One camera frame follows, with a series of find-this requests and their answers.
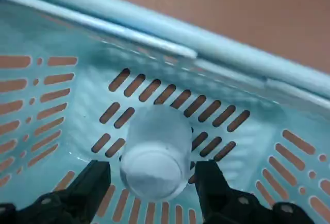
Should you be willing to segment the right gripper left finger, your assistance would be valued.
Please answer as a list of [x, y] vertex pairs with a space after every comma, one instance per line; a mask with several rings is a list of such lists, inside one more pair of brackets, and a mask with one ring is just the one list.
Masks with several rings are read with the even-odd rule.
[[91, 223], [111, 185], [110, 163], [92, 160], [66, 188], [17, 210], [1, 204], [1, 223]]

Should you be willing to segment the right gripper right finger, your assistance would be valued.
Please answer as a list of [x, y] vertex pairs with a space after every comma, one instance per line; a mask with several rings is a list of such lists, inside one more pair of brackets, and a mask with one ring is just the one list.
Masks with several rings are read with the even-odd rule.
[[194, 178], [203, 223], [314, 223], [293, 203], [268, 209], [253, 194], [231, 188], [213, 160], [196, 162]]

